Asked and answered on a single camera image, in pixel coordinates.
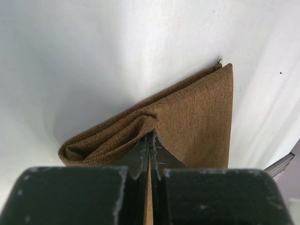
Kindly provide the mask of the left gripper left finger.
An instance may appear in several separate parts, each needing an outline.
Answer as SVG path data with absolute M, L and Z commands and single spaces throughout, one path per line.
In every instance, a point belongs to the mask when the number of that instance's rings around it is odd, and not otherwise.
M 145 224 L 149 138 L 112 166 L 28 168 L 11 190 L 1 224 Z

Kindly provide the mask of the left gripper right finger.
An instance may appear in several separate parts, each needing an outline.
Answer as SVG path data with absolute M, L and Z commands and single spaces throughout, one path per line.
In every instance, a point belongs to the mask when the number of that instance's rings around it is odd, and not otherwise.
M 291 225 L 275 181 L 257 169 L 192 169 L 150 133 L 156 225 Z

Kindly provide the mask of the brown cloth napkin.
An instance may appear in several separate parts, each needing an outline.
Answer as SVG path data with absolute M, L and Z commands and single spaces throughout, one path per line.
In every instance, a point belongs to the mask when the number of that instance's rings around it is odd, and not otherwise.
M 155 132 L 188 168 L 226 168 L 232 110 L 233 67 L 218 63 L 70 138 L 58 155 L 66 167 L 112 166 Z M 147 171 L 146 223 L 153 223 L 150 153 Z

